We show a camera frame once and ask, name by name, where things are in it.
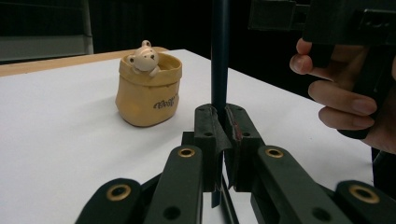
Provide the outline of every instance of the plush toy ear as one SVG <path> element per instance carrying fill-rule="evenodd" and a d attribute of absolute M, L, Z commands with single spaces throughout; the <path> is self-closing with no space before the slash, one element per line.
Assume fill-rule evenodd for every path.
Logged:
<path fill-rule="evenodd" d="M 148 40 L 143 40 L 142 47 L 145 47 L 145 46 L 151 47 L 151 43 Z"/>

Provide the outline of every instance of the black metal bracket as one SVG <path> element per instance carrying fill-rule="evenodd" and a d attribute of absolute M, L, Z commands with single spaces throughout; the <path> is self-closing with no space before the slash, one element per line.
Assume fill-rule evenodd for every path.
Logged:
<path fill-rule="evenodd" d="M 183 133 L 161 175 L 142 186 L 123 178 L 104 184 L 77 224 L 201 223 L 203 192 L 227 193 L 222 152 L 229 188 L 251 192 L 259 223 L 396 223 L 389 212 L 396 202 L 380 190 L 359 181 L 340 182 L 335 192 L 321 187 L 286 149 L 264 144 L 244 108 L 227 104 L 226 112 L 222 130 L 216 109 L 199 106 L 194 132 Z"/>

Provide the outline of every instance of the plush toy head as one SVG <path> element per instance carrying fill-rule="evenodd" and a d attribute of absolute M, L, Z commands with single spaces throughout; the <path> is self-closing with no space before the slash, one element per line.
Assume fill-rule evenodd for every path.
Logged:
<path fill-rule="evenodd" d="M 151 47 L 148 40 L 144 40 L 142 47 L 127 58 L 127 62 L 132 65 L 133 69 L 141 72 L 153 71 L 157 68 L 158 61 L 158 53 Z"/>

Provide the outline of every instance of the white table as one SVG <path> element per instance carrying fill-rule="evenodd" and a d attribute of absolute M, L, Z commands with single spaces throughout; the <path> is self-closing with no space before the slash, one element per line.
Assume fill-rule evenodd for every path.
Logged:
<path fill-rule="evenodd" d="M 194 109 L 210 103 L 210 61 L 184 49 L 167 53 L 183 62 L 180 102 L 150 128 L 118 113 L 120 59 L 0 77 L 2 223 L 74 223 L 107 181 L 142 184 L 163 170 L 182 132 L 193 131 Z M 288 150 L 319 184 L 372 184 L 370 148 L 325 127 L 321 105 L 231 69 L 228 103 L 244 107 L 265 143 Z M 231 194 L 240 223 L 257 223 L 249 194 Z M 209 198 L 203 223 L 220 223 Z"/>

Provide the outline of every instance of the human hand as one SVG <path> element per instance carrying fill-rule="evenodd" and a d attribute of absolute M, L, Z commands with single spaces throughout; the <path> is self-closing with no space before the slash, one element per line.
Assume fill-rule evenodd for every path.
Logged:
<path fill-rule="evenodd" d="M 319 112 L 320 120 L 338 130 L 362 130 L 371 127 L 362 141 L 374 148 L 396 154 L 396 85 L 389 91 L 375 120 L 370 115 L 377 110 L 375 100 L 352 92 L 367 54 L 362 46 L 335 46 L 327 68 L 317 68 L 308 56 L 312 44 L 300 39 L 297 52 L 290 60 L 290 68 L 297 74 L 324 78 L 313 82 L 308 94 L 325 105 Z M 392 75 L 396 79 L 396 58 Z"/>

